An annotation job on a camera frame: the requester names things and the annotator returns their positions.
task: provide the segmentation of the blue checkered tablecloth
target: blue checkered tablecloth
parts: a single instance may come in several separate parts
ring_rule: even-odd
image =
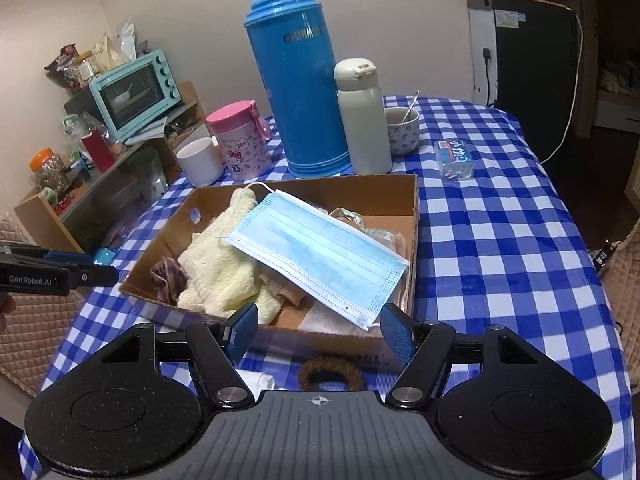
[[[388,106],[407,103],[386,98]],[[469,333],[499,323],[526,338],[607,402],[613,434],[597,470],[606,479],[636,480],[629,381],[611,312],[580,233],[517,121],[460,101],[421,98],[417,108],[420,147],[396,158],[392,170],[416,174],[420,184],[416,319],[437,318]],[[464,140],[474,158],[473,180],[440,179],[433,141],[453,137]],[[293,178],[277,134],[269,146],[274,167],[261,180]],[[221,181],[231,183],[228,174]],[[140,217],[114,261],[122,278],[191,190],[179,178]],[[43,388],[145,317],[171,326],[185,321],[176,311],[120,295],[117,286],[96,288]],[[274,375],[278,387],[298,388],[300,363],[289,358],[249,352],[239,367]],[[164,364],[162,372],[191,384],[186,366]],[[477,365],[454,365],[448,387],[477,373]],[[366,372],[367,387],[382,394],[394,380]],[[20,462],[26,478],[36,478],[40,465],[27,440],[20,443]]]

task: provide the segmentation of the spoon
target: spoon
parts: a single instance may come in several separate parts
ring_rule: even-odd
[[[418,90],[415,94],[414,94],[414,101],[411,103],[411,106],[409,106],[409,109],[406,111],[406,113],[404,114],[404,117],[402,118],[402,122],[404,123],[406,121],[406,118],[409,116],[409,114],[411,113],[411,109],[414,107],[415,102],[418,100],[418,97],[420,96],[420,91]]]

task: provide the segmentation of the quilted chair cushion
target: quilted chair cushion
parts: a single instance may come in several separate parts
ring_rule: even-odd
[[[625,351],[632,392],[640,390],[640,221],[611,257],[602,285],[616,321]]]
[[[0,240],[29,243],[9,215],[0,218]],[[0,334],[0,372],[35,397],[84,299],[75,291],[66,298],[12,296],[16,309],[6,314],[7,328]]]

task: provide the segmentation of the pink hello kitty container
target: pink hello kitty container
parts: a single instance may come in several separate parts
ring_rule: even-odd
[[[209,114],[206,121],[209,133],[218,140],[234,180],[249,180],[271,168],[271,155],[266,145],[271,129],[255,101],[231,103]]]

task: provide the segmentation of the oven window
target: oven window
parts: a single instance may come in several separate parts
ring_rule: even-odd
[[[151,65],[143,66],[103,88],[100,96],[117,129],[164,99]]]

